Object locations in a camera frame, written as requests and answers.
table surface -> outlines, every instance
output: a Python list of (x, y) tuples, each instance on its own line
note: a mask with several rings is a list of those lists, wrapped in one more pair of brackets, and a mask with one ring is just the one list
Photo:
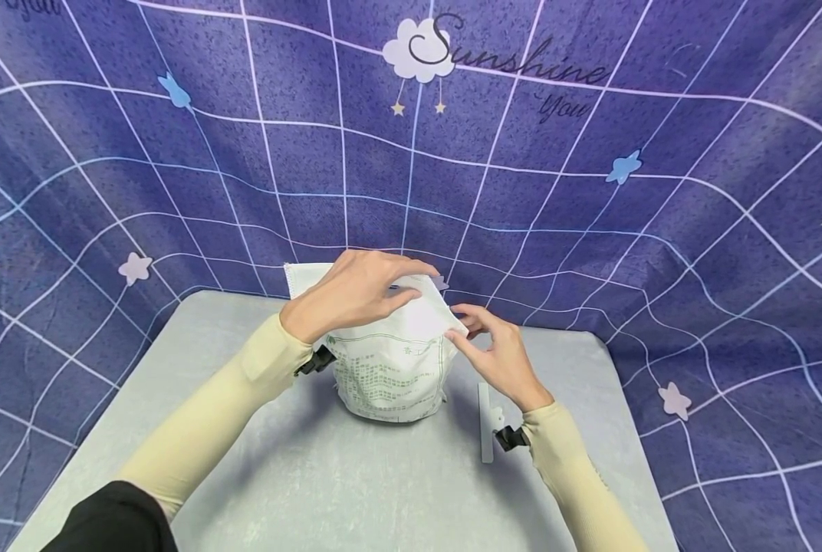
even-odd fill
[[(186, 298), (10, 547), (40, 550), (152, 430), (283, 301)], [(677, 550), (613, 363), (591, 333), (522, 330), (541, 381), (574, 414), (590, 457), (650, 550)], [(487, 341), (486, 336), (476, 341)], [(477, 384), (457, 355), (448, 402), (412, 424), (359, 419), (330, 370), (255, 414), (173, 522), (182, 552), (574, 550), (526, 448), (481, 462)], [(521, 414), (491, 391), (517, 426)]]

purple backdrop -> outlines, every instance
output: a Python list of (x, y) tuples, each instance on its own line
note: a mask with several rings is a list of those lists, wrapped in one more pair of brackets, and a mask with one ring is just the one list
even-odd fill
[(596, 333), (683, 550), (822, 551), (822, 0), (0, 0), (0, 550), (181, 298), (347, 246)]

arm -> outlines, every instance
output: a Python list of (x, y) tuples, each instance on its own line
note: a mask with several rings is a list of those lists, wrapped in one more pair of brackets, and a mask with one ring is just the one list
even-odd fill
[(153, 496), (171, 521), (252, 415), (291, 387), (311, 345), (267, 319), (243, 348), (156, 428), (117, 475)]
[(555, 497), (580, 552), (647, 550), (586, 454), (571, 413), (558, 402), (524, 412), (534, 466)]
[(173, 552), (168, 523), (229, 451), (252, 415), (291, 387), (309, 343), (386, 318), (420, 291), (387, 293), (433, 266), (380, 251), (344, 251), (310, 290), (267, 319), (226, 365), (144, 441), (116, 481), (76, 505), (46, 552)]
[(291, 387), (309, 343), (339, 327), (386, 318), (420, 291), (387, 297), (403, 275), (433, 266), (380, 251), (344, 251), (317, 285), (289, 301), (230, 362), (148, 437), (117, 476), (153, 496), (169, 521), (240, 436), (252, 415)]
[(448, 332), (447, 337), (488, 384), (523, 412), (522, 428), (531, 441), (534, 466), (555, 497), (578, 550), (647, 550), (616, 496), (592, 466), (571, 413), (535, 376), (518, 327), (482, 307), (458, 304), (452, 309), (465, 315), (462, 322), (469, 328), (469, 339), (491, 333), (488, 350), (476, 348), (459, 333)]

white plastic clip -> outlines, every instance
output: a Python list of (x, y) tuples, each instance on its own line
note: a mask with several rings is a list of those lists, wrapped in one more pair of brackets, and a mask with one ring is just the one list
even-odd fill
[(494, 461), (494, 431), (503, 428), (505, 418), (503, 408), (491, 407), (487, 383), (478, 385), (478, 421), (482, 434), (482, 464), (491, 464)]

hand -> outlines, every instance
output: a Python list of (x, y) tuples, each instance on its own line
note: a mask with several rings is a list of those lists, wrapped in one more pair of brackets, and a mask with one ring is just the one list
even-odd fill
[(282, 327), (305, 343), (340, 327), (355, 327), (387, 318), (421, 296), (405, 289), (390, 294), (404, 275), (439, 275), (435, 267), (403, 255), (347, 249), (319, 283), (289, 301), (279, 313)]
[[(522, 412), (555, 402), (534, 373), (518, 326), (474, 304), (456, 304), (451, 310), (465, 315), (461, 322), (469, 330), (469, 338), (453, 330), (448, 330), (446, 337), (469, 359), (485, 382), (509, 397)], [(487, 350), (469, 343), (469, 339), (482, 332), (491, 333), (492, 345)]]

